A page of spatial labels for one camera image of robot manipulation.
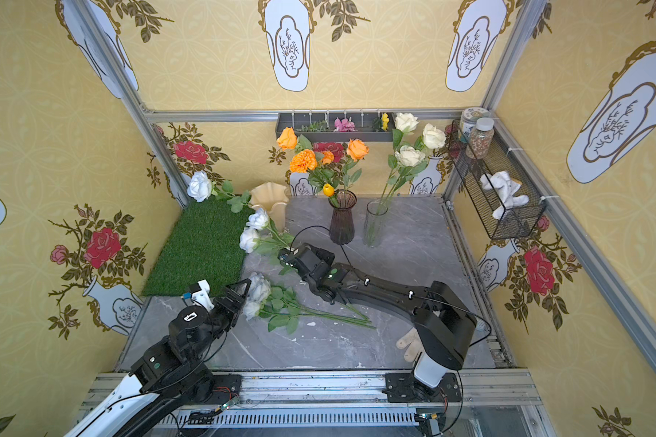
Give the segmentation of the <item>white rose stem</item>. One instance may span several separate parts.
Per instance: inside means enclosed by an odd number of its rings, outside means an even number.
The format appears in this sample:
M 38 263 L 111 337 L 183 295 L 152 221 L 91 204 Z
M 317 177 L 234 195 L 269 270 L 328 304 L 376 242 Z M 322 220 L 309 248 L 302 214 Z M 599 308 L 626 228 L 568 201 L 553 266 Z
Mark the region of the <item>white rose stem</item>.
M 436 149 L 446 145 L 445 131 L 429 123 L 414 141 L 408 142 L 406 137 L 413 134 L 417 127 L 418 118 L 412 113 L 395 115 L 393 151 L 387 157 L 389 174 L 379 197 L 379 200 L 386 202 L 389 210 L 397 192 L 427 168 L 429 158 Z

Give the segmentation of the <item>yellow orange tulip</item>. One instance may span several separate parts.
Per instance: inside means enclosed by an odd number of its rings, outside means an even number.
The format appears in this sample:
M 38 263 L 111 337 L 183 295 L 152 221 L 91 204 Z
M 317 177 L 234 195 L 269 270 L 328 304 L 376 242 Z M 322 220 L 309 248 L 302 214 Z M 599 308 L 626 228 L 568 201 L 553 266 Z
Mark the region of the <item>yellow orange tulip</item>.
M 336 194 L 336 189 L 333 185 L 331 185 L 329 183 L 324 184 L 323 193 L 324 193 L 324 196 L 326 196 L 326 198 L 328 198 L 329 203 L 334 208 L 339 208 L 340 207 L 340 202 L 339 202 L 337 194 Z

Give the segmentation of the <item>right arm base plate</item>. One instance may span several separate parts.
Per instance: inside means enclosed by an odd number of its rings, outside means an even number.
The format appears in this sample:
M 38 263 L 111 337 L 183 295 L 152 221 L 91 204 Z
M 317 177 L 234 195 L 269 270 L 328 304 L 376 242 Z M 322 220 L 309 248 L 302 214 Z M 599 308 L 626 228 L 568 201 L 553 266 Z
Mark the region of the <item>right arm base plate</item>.
M 461 402 L 461 384 L 455 373 L 446 373 L 439 385 L 430 388 L 419 382 L 413 373 L 388 373 L 382 391 L 391 403 L 408 402 Z

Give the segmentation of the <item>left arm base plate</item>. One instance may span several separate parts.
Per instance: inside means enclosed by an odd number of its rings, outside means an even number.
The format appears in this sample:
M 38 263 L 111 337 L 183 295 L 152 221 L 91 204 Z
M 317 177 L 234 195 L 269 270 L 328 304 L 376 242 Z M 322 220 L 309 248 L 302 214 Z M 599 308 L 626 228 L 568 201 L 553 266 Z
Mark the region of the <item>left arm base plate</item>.
M 242 389 L 242 375 L 216 373 L 212 377 L 211 391 L 204 404 L 222 405 L 239 395 Z

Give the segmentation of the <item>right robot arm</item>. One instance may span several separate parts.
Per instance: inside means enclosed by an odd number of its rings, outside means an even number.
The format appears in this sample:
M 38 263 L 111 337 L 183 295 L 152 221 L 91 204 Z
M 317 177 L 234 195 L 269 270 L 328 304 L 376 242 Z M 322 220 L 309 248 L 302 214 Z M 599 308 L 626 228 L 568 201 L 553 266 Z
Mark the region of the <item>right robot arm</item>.
M 443 282 L 409 286 L 379 279 L 308 243 L 281 249 L 278 260 L 325 302 L 363 305 L 410 320 L 424 348 L 414 368 L 420 384 L 435 389 L 447 373 L 463 369 L 477 318 Z

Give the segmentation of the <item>orange marigold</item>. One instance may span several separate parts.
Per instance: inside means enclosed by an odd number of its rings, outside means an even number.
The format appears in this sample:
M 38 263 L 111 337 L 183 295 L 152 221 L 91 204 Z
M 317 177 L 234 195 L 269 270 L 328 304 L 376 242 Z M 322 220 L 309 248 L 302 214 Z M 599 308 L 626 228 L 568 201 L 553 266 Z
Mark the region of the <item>orange marigold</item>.
M 311 149 L 297 153 L 290 162 L 292 173 L 309 173 L 318 167 L 318 160 Z

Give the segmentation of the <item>orange rose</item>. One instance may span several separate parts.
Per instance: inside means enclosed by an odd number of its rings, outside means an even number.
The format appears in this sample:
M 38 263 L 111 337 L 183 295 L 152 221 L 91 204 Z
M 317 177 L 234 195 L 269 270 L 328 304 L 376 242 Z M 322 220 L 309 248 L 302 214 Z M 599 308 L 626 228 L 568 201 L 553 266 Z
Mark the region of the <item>orange rose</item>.
M 276 142 L 282 150 L 293 150 L 298 145 L 298 138 L 292 127 L 286 127 Z
M 321 164 L 322 165 L 329 165 L 333 163 L 333 160 L 335 159 L 335 156 L 333 153 L 329 150 L 323 152 L 323 157 L 321 159 Z

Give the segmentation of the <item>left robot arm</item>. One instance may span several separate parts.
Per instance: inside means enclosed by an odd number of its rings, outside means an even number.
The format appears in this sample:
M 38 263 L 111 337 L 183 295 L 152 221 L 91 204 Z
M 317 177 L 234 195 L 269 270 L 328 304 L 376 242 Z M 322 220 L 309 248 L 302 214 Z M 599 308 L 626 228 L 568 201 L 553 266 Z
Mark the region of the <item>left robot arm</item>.
M 69 436 L 143 436 L 160 421 L 189 404 L 219 402 L 203 418 L 214 418 L 240 402 L 242 377 L 215 376 L 207 367 L 213 342 L 234 328 L 251 290 L 251 280 L 224 287 L 210 298 L 198 288 L 191 303 L 169 323 L 169 334 L 153 344 L 120 384 Z

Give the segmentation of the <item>orange rose stem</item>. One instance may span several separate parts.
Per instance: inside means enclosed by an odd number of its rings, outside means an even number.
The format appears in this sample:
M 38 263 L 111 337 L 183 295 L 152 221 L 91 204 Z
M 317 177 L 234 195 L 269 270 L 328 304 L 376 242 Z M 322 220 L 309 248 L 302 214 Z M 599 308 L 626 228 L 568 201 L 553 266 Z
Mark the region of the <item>orange rose stem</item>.
M 359 169 L 358 164 L 369 153 L 369 147 L 360 139 L 351 139 L 348 142 L 346 153 L 343 185 L 345 189 L 350 189 L 362 175 L 362 169 Z

